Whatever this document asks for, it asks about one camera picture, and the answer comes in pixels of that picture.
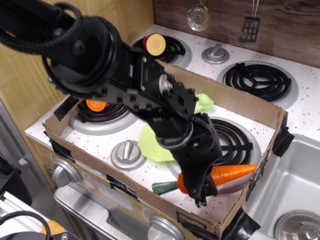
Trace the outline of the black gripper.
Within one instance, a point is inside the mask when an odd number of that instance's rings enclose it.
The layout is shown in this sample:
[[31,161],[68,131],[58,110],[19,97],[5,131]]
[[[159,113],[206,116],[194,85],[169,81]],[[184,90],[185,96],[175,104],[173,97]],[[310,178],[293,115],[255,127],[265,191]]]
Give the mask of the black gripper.
[[187,119],[173,113],[157,116],[156,139],[180,166],[184,186],[195,205],[206,207],[206,197],[218,195],[211,172],[214,162],[222,157],[219,137],[208,114],[197,113]]

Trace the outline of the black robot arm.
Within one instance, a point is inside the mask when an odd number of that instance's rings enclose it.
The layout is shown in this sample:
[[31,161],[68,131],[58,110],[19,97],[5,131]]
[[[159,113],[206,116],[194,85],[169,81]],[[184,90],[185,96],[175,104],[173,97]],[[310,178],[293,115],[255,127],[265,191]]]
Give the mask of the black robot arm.
[[217,195],[211,171],[222,150],[209,116],[195,114],[195,91],[124,43],[110,22],[83,16],[67,2],[3,0],[0,42],[40,55],[50,81],[63,93],[123,105],[146,121],[178,162],[197,207]]

